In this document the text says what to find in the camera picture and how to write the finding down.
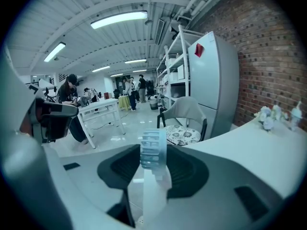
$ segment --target person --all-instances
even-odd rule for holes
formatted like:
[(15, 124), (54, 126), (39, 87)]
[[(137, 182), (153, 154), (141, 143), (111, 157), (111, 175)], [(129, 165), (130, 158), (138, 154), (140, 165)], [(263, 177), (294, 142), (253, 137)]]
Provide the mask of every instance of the person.
[(97, 91), (92, 88), (92, 89), (89, 89), (89, 88), (85, 88), (84, 89), (84, 92), (88, 94), (88, 97), (92, 100), (92, 102), (97, 102)]
[[(66, 105), (77, 105), (77, 103), (74, 101), (75, 97), (78, 97), (76, 83), (77, 76), (75, 74), (71, 74), (66, 78), (65, 82), (58, 91), (59, 103)], [(71, 131), (72, 136), (78, 142), (81, 142), (82, 144), (86, 144), (88, 142), (78, 118), (75, 117), (72, 119), (69, 130)]]
[(141, 100), (141, 103), (145, 103), (146, 102), (146, 99), (145, 99), (146, 81), (142, 74), (140, 74), (139, 76), (140, 76), (140, 83), (141, 83), (140, 89), (139, 89), (140, 100)]
[(137, 83), (134, 81), (134, 77), (131, 77), (131, 87), (132, 87), (132, 92), (134, 93), (135, 99), (140, 102), (140, 96), (139, 92), (137, 91)]
[(133, 93), (132, 88), (131, 88), (131, 80), (127, 80), (127, 78), (124, 77), (123, 78), (123, 83), (125, 84), (124, 93), (127, 94), (128, 97), (129, 97), (131, 109), (133, 111), (136, 111), (136, 109), (135, 109), (135, 106), (136, 106), (135, 96), (134, 96), (134, 93)]

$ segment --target brick wall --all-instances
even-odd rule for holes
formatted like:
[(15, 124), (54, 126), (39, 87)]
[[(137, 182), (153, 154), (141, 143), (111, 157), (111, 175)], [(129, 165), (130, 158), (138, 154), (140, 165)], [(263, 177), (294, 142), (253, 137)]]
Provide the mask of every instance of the brick wall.
[(194, 31), (214, 31), (238, 50), (240, 89), (234, 124), (262, 106), (291, 111), (298, 101), (307, 131), (307, 58), (296, 31), (272, 0), (221, 0)]

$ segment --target white floor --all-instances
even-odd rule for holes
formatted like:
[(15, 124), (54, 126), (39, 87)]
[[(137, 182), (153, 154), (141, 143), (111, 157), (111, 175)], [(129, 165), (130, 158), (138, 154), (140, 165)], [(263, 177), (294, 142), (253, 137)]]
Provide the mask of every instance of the white floor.
[[(120, 111), (121, 121), (126, 134), (123, 135), (115, 125), (109, 126), (108, 122), (113, 122), (112, 115), (106, 115), (94, 119), (90, 124), (94, 137), (92, 138), (96, 149), (90, 143), (82, 145), (76, 141), (71, 134), (51, 143), (60, 157), (76, 156), (94, 152), (105, 151), (130, 144), (140, 144), (145, 129), (157, 128), (157, 116), (159, 110), (151, 110), (149, 103), (137, 103), (137, 111)], [(175, 119), (166, 120), (166, 125), (179, 124)]]

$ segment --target ceiling light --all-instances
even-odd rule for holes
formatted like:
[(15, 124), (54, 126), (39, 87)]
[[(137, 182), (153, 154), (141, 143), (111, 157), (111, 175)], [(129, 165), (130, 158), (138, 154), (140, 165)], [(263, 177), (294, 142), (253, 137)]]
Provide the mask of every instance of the ceiling light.
[(50, 54), (44, 59), (44, 62), (49, 62), (65, 46), (66, 46), (65, 43), (60, 42), (59, 45), (56, 46), (54, 50), (52, 50)]
[(138, 62), (145, 62), (146, 59), (137, 59), (137, 60), (131, 60), (131, 61), (126, 61), (126, 64), (130, 64), (130, 63), (138, 63)]
[(137, 19), (147, 19), (147, 11), (136, 11), (136, 12), (119, 13), (116, 15), (111, 15), (109, 17), (92, 22), (91, 26), (94, 29), (97, 29), (105, 25), (110, 25), (121, 21), (137, 20)]
[(101, 67), (101, 68), (98, 68), (98, 69), (95, 69), (95, 70), (92, 70), (92, 72), (97, 72), (97, 71), (101, 71), (103, 69), (108, 69), (110, 68), (110, 66), (107, 66), (107, 67)]
[(111, 75), (111, 77), (116, 77), (116, 76), (121, 76), (121, 75), (123, 74), (121, 73), (121, 74)]
[(147, 71), (147, 70), (138, 70), (138, 71), (133, 71), (133, 72), (141, 72), (141, 71)]

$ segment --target black cap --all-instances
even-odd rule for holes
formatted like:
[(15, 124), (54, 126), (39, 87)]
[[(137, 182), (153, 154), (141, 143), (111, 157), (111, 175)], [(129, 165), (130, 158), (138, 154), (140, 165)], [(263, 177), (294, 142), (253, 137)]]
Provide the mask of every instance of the black cap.
[(73, 85), (76, 85), (77, 79), (77, 75), (75, 74), (71, 74), (68, 76), (68, 81), (71, 82)]

